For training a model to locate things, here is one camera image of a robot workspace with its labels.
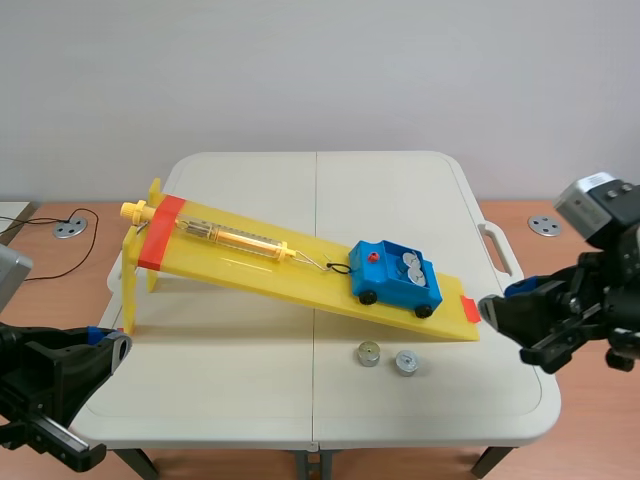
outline red tape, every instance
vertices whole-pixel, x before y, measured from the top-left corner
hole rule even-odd
[[[167,195],[156,208],[156,213],[149,224],[149,233],[142,246],[138,266],[150,270],[160,270],[169,237],[176,224],[176,217],[185,200]]]
[[[480,316],[480,312],[478,311],[478,307],[476,306],[476,302],[473,301],[473,298],[467,298],[464,295],[460,295],[460,301],[462,302],[462,308],[464,308],[467,320],[470,323],[480,323],[482,317]]]

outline black cable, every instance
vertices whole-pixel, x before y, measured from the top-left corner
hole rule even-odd
[[[60,220],[60,222],[63,223],[69,223],[71,221],[71,218],[73,217],[73,215],[76,212],[89,212],[91,214],[93,214],[93,216],[96,217],[96,226],[93,229],[93,239],[91,240],[91,246],[89,247],[89,250],[87,251],[86,255],[84,256],[84,258],[82,260],[80,260],[80,263],[78,263],[75,267],[67,270],[66,272],[60,273],[58,275],[50,275],[50,276],[46,276],[46,277],[32,277],[32,278],[27,278],[25,280],[25,282],[30,282],[32,280],[53,280],[54,278],[60,278],[60,277],[64,277],[65,275],[68,275],[69,273],[73,272],[74,270],[76,270],[77,268],[79,268],[86,260],[87,258],[89,258],[89,255],[91,255],[91,252],[93,251],[93,247],[96,244],[96,237],[98,236],[98,223],[100,222],[100,217],[98,216],[98,214],[96,212],[94,212],[93,210],[90,210],[88,208],[76,208],[73,212],[71,212],[71,215],[69,215],[69,218],[66,220]]]
[[[343,275],[348,275],[352,272],[352,268],[346,263],[327,263],[327,268],[330,268],[334,272],[341,273]]]
[[[5,217],[3,215],[0,215],[0,219],[11,220],[12,222],[18,222],[17,225],[13,225],[7,228],[6,230],[3,230],[2,232],[0,232],[0,235],[2,235],[3,233],[7,233],[10,230],[13,230],[14,228],[22,227],[23,225],[48,225],[51,223],[61,223],[61,222],[69,223],[68,220],[62,220],[59,218],[51,218],[51,217],[40,217],[40,218],[30,218],[29,220],[18,220],[17,218]]]

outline table leg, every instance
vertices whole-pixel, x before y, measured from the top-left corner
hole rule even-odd
[[[333,451],[320,452],[320,480],[331,480],[333,472]]]
[[[311,466],[309,465],[309,452],[304,450],[294,450],[294,458],[296,460],[296,478],[297,480],[309,480],[311,474]]]
[[[296,461],[297,480],[309,480],[314,472],[320,474],[320,480],[331,480],[333,470],[333,454],[340,450],[320,450],[318,452],[307,452],[304,450],[292,450]],[[320,462],[311,463],[309,455],[319,455]]]
[[[156,480],[159,477],[151,459],[139,448],[113,450],[124,463],[129,465],[143,480]]]
[[[480,456],[476,464],[471,469],[476,478],[484,478],[493,467],[498,465],[515,447],[489,447]]]

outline yellow support leg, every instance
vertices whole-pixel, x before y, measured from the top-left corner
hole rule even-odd
[[[147,197],[147,204],[152,207],[157,207],[164,199],[165,194],[162,193],[162,181],[156,178],[149,187],[149,196]]]
[[[136,323],[136,263],[132,258],[132,242],[136,227],[129,228],[122,242],[122,320],[124,333],[133,334]]]

